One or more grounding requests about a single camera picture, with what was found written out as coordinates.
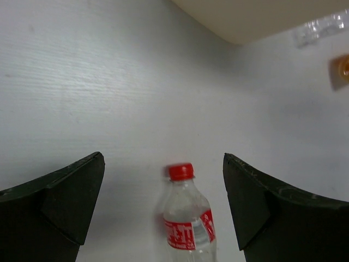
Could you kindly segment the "blue label bottle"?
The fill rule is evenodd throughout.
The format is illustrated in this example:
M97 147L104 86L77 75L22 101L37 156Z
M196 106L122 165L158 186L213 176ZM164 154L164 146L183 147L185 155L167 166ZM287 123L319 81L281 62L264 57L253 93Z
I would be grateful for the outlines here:
M348 9L306 22L293 30L295 46L303 48L319 40L348 31Z

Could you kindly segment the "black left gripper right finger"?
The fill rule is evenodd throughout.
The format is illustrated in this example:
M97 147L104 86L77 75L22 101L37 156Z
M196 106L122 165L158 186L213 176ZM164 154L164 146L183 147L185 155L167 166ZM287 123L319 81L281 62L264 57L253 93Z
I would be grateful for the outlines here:
M246 261L348 261L348 203L307 192L225 154L223 176Z

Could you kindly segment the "small red cap bottle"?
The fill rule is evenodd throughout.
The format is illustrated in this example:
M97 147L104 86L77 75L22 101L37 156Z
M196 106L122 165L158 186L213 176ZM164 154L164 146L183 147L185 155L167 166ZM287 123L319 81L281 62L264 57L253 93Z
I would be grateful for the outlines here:
M207 198L194 184L194 167L168 167L172 187L163 220L170 261L217 261L213 214Z

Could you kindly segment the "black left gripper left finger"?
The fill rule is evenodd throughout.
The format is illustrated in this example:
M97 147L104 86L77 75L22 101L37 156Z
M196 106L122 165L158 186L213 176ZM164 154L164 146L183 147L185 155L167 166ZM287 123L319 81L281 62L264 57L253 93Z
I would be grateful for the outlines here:
M1 191L1 261L75 261L104 171L104 156L94 152Z

